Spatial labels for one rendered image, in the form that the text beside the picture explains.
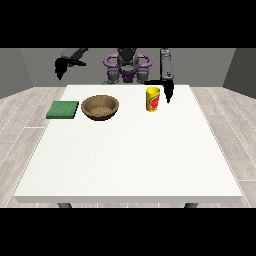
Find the yellow cup with melon print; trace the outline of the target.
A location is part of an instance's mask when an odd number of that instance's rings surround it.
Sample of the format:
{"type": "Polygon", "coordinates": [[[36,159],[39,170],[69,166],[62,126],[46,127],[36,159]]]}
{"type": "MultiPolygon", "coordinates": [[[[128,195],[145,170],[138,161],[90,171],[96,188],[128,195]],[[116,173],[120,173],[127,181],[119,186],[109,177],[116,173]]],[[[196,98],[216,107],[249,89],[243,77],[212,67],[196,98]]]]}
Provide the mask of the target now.
{"type": "Polygon", "coordinates": [[[160,89],[158,87],[148,87],[146,89],[146,110],[155,112],[158,108],[160,89]]]}

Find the brown wooden bowl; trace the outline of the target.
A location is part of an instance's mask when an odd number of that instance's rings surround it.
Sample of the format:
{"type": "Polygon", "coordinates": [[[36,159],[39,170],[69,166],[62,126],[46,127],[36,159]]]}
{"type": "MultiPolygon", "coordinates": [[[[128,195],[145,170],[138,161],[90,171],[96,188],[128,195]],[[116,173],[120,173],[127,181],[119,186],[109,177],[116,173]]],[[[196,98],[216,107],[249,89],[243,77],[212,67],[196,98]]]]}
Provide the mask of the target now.
{"type": "Polygon", "coordinates": [[[81,104],[82,112],[93,121],[105,121],[112,118],[118,108],[118,100],[108,95],[91,96],[81,104]]]}

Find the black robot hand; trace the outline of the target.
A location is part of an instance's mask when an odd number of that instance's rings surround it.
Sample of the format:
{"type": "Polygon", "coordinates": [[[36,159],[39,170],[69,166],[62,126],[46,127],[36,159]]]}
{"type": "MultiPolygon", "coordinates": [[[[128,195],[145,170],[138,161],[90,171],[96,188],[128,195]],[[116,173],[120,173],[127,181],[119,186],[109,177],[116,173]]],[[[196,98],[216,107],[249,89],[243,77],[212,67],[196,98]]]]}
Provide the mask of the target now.
{"type": "Polygon", "coordinates": [[[166,97],[167,102],[170,102],[173,91],[174,91],[174,82],[172,79],[166,79],[166,80],[149,80],[144,82],[145,85],[162,85],[164,88],[164,94],[166,97]]]}
{"type": "Polygon", "coordinates": [[[55,73],[57,75],[57,78],[61,80],[64,73],[67,71],[67,68],[69,66],[74,66],[74,65],[85,66],[86,63],[80,60],[74,60],[69,58],[57,58],[55,60],[55,73]]]}

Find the green square pad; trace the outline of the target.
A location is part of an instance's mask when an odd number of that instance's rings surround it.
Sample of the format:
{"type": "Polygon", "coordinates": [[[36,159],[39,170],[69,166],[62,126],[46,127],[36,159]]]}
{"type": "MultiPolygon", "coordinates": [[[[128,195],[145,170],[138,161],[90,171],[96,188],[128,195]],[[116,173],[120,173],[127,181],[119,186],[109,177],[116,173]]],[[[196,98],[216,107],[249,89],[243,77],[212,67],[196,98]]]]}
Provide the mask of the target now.
{"type": "Polygon", "coordinates": [[[54,101],[47,114],[47,119],[73,119],[75,117],[78,101],[54,101]]]}

